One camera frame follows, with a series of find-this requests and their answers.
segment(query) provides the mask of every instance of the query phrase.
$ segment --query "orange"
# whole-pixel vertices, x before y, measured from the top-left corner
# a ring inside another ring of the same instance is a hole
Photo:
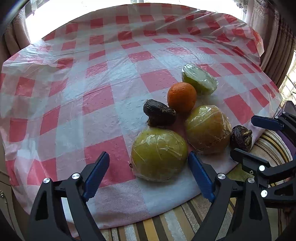
[[[168,106],[177,113],[186,114],[194,107],[196,97],[196,90],[191,84],[176,83],[168,91]]]

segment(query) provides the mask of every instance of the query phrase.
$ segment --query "red and white tablecloth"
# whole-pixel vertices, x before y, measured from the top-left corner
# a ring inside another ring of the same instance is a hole
[[[174,180],[135,178],[131,145],[145,128],[147,99],[167,103],[186,63],[219,81],[199,102],[217,105],[232,126],[262,133],[251,117],[273,116],[281,96],[262,72],[260,36],[226,14],[171,4],[133,4],[79,17],[7,60],[1,73],[0,131],[18,201],[29,213],[45,177],[67,179],[102,151],[110,167],[88,207],[100,228],[167,211],[199,193],[186,167]],[[202,157],[217,172],[235,166],[224,153]],[[65,211],[71,220],[69,209]]]

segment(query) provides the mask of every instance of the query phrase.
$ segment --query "green fruit wrapped in plastic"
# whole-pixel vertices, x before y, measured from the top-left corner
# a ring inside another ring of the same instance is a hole
[[[191,84],[197,95],[211,95],[218,86],[215,77],[193,64],[185,64],[182,68],[182,81]]]
[[[150,181],[166,181],[181,172],[187,156],[187,145],[180,135],[148,127],[136,137],[132,146],[133,173]]]
[[[202,105],[191,111],[185,128],[188,142],[202,154],[223,151],[232,132],[229,119],[215,105]]]

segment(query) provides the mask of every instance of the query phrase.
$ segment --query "dark brown vegetable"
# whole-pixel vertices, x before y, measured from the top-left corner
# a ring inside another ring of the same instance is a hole
[[[149,126],[170,126],[176,121],[176,112],[156,100],[147,100],[143,111],[149,116]]]
[[[249,152],[252,145],[252,131],[244,126],[235,126],[232,128],[230,136],[230,148],[238,148],[243,151]]]

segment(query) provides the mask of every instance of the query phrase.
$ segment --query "striped fabric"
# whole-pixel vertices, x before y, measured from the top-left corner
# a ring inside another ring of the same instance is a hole
[[[268,160],[271,166],[292,160],[290,151],[274,132],[266,130],[256,141],[250,153]],[[236,166],[228,176],[235,180],[245,180],[250,174]],[[227,233],[232,218],[236,199],[229,201],[227,213],[217,239]],[[182,205],[153,218],[101,232],[107,241],[190,241],[204,220],[210,202],[198,195]],[[272,240],[275,240],[287,224],[287,217],[282,210],[268,208]]]

